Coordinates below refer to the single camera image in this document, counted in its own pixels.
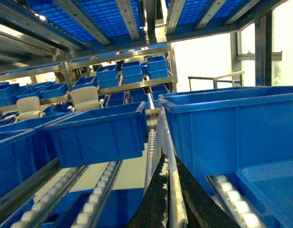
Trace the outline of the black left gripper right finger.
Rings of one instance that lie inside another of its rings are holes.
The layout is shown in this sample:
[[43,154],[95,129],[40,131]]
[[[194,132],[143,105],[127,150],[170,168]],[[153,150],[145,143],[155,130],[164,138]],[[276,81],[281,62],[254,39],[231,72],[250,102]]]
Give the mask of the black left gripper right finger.
[[176,157],[181,190],[185,202],[188,228],[238,228],[207,194],[188,168]]

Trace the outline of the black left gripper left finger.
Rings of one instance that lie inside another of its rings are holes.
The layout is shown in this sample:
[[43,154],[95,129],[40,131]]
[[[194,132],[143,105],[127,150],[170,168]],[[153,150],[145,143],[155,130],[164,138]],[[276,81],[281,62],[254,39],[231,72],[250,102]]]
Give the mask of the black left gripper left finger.
[[162,155],[144,197],[128,228],[167,228],[169,200],[168,159]]

